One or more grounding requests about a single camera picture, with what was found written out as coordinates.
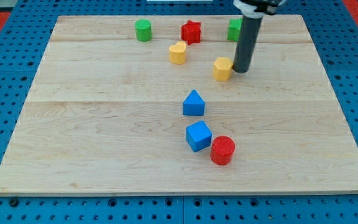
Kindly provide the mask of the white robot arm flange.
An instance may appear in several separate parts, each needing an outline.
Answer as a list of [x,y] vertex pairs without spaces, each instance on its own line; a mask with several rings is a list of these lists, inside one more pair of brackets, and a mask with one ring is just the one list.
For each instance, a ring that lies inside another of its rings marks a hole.
[[233,5],[244,16],[251,19],[260,19],[264,15],[275,15],[278,8],[286,2],[287,0],[233,0]]

